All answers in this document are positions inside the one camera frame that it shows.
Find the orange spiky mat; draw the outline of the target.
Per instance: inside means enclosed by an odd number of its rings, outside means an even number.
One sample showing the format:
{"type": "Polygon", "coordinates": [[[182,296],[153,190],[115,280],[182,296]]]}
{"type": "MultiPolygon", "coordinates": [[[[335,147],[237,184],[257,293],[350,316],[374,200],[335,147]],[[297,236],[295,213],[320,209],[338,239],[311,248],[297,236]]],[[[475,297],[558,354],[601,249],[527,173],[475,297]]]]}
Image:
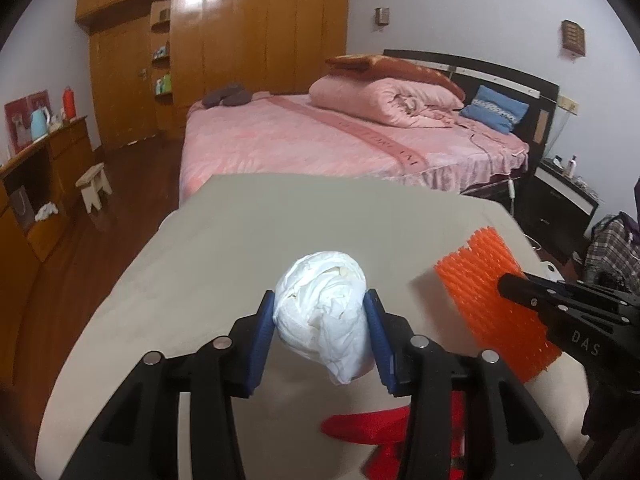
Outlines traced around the orange spiky mat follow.
{"type": "Polygon", "coordinates": [[[524,272],[495,229],[476,230],[463,247],[440,259],[435,271],[476,342],[496,350],[521,382],[560,357],[537,313],[499,294],[503,274],[521,278],[524,272]]]}

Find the red cloth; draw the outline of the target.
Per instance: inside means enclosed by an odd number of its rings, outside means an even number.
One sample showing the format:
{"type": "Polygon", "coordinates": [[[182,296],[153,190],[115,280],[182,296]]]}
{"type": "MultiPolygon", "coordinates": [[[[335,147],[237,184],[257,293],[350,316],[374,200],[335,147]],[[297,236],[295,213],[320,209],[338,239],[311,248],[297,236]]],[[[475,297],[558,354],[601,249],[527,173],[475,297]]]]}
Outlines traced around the red cloth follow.
{"type": "MultiPolygon", "coordinates": [[[[451,404],[450,479],[463,479],[464,430],[466,421],[465,394],[453,391],[451,404]]],[[[396,479],[408,431],[410,408],[370,413],[334,415],[320,426],[322,434],[343,442],[373,445],[374,451],[362,466],[367,479],[396,479]]]]}

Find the white diaper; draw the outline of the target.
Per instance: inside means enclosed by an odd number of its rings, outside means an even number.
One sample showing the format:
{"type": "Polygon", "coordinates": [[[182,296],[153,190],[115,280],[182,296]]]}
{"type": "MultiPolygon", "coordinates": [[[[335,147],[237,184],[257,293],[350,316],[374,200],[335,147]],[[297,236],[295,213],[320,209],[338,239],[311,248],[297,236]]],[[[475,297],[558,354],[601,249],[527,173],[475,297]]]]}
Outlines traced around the white diaper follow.
{"type": "Polygon", "coordinates": [[[278,336],[302,358],[348,385],[373,366],[363,299],[367,279],[344,252],[315,252],[296,260],[277,282],[272,319],[278,336]]]}

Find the plaid bag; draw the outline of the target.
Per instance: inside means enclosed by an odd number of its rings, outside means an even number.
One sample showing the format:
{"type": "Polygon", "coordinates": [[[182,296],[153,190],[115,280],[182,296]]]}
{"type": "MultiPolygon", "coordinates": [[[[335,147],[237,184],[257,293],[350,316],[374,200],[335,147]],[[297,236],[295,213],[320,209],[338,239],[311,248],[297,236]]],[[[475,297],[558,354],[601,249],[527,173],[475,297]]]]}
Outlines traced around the plaid bag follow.
{"type": "Polygon", "coordinates": [[[639,295],[639,226],[626,212],[592,228],[584,281],[639,295]]]}

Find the black white nightstand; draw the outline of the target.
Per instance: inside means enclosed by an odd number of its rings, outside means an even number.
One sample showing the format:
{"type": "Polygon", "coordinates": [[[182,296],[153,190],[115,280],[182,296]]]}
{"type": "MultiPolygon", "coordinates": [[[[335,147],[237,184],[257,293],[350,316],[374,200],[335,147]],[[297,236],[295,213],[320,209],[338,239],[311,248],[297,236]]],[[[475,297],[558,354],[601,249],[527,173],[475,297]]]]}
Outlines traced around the black white nightstand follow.
{"type": "Polygon", "coordinates": [[[518,191],[515,219],[527,235],[564,264],[585,249],[585,232],[598,207],[596,196],[544,159],[518,191]]]}

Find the white lotion bottle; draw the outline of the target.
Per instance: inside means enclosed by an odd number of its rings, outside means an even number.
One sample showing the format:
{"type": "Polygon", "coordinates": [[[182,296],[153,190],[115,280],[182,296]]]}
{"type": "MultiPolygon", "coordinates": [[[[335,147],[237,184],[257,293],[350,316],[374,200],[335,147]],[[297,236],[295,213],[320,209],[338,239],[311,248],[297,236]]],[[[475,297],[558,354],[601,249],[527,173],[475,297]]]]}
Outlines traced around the white lotion bottle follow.
{"type": "Polygon", "coordinates": [[[565,170],[564,170],[564,174],[569,178],[569,179],[573,179],[574,175],[575,175],[575,171],[576,171],[576,167],[577,167],[577,157],[573,156],[567,163],[565,170]]]}

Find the blue pillow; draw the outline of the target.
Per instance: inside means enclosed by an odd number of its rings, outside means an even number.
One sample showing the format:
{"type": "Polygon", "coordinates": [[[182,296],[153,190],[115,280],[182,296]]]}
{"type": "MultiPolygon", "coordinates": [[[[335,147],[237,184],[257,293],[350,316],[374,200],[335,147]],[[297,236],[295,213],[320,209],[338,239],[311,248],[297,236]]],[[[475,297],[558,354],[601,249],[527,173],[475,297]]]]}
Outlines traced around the blue pillow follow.
{"type": "Polygon", "coordinates": [[[511,133],[528,109],[527,103],[511,99],[481,84],[471,103],[463,107],[459,115],[481,122],[500,133],[511,133]]]}

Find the black headboard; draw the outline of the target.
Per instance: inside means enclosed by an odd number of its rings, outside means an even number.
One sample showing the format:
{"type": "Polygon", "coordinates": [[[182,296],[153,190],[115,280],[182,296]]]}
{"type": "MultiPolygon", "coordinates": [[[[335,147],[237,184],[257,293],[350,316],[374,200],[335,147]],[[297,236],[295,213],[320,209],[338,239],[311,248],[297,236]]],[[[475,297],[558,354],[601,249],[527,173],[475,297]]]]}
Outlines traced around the black headboard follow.
{"type": "Polygon", "coordinates": [[[521,70],[465,56],[406,49],[385,49],[392,58],[440,70],[462,88],[469,104],[481,84],[504,96],[529,105],[514,133],[542,152],[549,139],[560,87],[521,70]]]}

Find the folded pink quilt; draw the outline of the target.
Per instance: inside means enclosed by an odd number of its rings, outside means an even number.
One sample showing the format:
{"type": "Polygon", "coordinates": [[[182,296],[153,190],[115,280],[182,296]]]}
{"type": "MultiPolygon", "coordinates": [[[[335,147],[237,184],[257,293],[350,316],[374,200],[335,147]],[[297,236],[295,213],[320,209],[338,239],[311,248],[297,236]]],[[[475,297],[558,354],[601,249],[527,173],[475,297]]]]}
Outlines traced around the folded pink quilt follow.
{"type": "Polygon", "coordinates": [[[464,107],[442,86],[395,78],[324,76],[311,85],[309,96],[316,107],[396,128],[448,128],[464,107]]]}

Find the small wooden stool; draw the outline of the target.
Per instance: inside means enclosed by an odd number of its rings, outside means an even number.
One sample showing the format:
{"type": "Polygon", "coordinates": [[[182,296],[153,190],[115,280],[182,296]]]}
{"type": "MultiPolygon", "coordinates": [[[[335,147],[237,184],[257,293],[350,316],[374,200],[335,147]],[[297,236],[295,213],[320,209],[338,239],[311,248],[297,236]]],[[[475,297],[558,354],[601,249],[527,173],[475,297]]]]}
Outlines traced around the small wooden stool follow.
{"type": "Polygon", "coordinates": [[[104,162],[91,166],[75,183],[84,201],[86,211],[90,214],[93,209],[100,211],[102,203],[100,193],[112,195],[111,183],[105,172],[104,162]]]}

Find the wooden sideboard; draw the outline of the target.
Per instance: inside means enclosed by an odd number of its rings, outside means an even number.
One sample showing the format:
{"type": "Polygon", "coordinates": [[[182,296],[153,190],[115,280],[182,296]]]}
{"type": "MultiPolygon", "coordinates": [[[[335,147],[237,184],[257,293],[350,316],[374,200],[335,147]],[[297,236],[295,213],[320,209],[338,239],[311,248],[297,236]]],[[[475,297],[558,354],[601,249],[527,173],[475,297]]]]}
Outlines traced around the wooden sideboard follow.
{"type": "Polygon", "coordinates": [[[94,164],[81,117],[44,136],[1,168],[1,385],[13,382],[17,337],[40,266],[79,200],[75,183],[94,164]]]}

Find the dark red pillow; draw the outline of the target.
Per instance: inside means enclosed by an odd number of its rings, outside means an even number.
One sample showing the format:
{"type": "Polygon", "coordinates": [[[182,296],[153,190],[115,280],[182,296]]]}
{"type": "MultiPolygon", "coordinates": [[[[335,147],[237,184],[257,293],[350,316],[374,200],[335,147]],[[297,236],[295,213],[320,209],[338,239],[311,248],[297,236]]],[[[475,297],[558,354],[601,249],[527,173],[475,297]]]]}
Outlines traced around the dark red pillow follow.
{"type": "Polygon", "coordinates": [[[361,81],[394,78],[422,84],[434,84],[449,90],[460,101],[465,100],[464,91],[438,70],[414,64],[403,58],[377,55],[340,55],[326,59],[328,74],[344,76],[361,81]]]}

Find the pink covered bed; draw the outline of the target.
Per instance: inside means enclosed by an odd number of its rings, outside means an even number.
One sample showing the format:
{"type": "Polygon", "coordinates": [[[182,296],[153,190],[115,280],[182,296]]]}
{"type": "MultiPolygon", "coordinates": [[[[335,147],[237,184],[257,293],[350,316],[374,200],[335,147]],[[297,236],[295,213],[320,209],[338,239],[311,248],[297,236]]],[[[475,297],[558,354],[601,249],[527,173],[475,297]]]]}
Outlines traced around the pink covered bed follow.
{"type": "Polygon", "coordinates": [[[179,177],[185,202],[228,174],[377,178],[462,193],[528,170],[527,143],[471,119],[446,128],[395,128],[272,96],[202,107],[186,118],[179,177]]]}

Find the light blue kettle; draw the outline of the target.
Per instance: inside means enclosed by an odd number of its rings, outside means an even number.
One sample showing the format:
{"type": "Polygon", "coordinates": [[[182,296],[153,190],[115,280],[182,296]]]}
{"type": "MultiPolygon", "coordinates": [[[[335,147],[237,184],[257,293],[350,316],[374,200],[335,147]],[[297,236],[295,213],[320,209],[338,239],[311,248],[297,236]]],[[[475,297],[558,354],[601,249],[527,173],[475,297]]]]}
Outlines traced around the light blue kettle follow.
{"type": "Polygon", "coordinates": [[[36,108],[30,115],[30,134],[34,142],[46,136],[49,132],[51,116],[45,106],[36,108]]]}

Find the red thermos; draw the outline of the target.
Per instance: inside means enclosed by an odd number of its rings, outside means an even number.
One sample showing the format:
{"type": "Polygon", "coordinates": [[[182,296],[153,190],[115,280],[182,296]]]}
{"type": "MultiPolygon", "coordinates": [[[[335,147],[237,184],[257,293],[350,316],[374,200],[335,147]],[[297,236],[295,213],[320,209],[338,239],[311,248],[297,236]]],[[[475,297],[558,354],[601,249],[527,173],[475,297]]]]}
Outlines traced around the red thermos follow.
{"type": "Polygon", "coordinates": [[[63,103],[64,116],[70,122],[72,119],[74,119],[77,116],[75,96],[70,86],[67,86],[63,91],[62,103],[63,103]]]}

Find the wooden wardrobe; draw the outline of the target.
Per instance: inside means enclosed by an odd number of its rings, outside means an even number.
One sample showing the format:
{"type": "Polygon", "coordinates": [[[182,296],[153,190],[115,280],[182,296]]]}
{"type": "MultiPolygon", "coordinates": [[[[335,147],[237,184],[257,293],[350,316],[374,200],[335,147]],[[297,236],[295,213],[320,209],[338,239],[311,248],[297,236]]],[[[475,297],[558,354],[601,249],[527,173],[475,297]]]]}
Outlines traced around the wooden wardrobe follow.
{"type": "Polygon", "coordinates": [[[348,0],[77,0],[104,150],[182,135],[207,92],[304,93],[346,49],[348,0]]]}

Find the beige wall socket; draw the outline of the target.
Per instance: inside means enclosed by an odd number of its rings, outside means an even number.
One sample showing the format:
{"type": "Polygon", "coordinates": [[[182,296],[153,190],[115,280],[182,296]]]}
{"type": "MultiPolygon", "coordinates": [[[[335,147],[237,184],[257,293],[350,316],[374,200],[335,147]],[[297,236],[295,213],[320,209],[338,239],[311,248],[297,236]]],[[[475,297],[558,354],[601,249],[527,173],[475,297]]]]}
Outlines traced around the beige wall socket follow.
{"type": "Polygon", "coordinates": [[[560,94],[556,100],[556,105],[561,109],[569,112],[570,114],[577,115],[579,110],[579,104],[569,98],[568,96],[562,96],[560,94]]]}

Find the brown wall lamp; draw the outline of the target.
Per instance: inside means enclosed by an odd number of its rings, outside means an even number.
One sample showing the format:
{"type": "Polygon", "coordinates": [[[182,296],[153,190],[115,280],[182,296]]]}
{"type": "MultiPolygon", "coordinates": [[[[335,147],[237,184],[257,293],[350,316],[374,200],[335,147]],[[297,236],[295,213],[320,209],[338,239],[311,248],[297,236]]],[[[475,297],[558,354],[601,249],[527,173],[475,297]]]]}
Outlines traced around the brown wall lamp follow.
{"type": "Polygon", "coordinates": [[[563,50],[576,56],[586,55],[586,35],[579,24],[570,20],[562,21],[561,41],[563,50]]]}

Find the red picture frame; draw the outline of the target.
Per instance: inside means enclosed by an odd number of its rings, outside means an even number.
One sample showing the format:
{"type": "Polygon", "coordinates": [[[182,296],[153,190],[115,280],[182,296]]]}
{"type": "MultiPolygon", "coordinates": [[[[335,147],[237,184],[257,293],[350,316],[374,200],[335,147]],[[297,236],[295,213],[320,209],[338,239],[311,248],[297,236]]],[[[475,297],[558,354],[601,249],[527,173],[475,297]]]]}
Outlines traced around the red picture frame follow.
{"type": "Polygon", "coordinates": [[[47,90],[38,91],[30,96],[6,103],[4,106],[13,154],[18,154],[34,143],[30,134],[30,115],[40,106],[47,107],[50,113],[51,107],[47,90]]]}

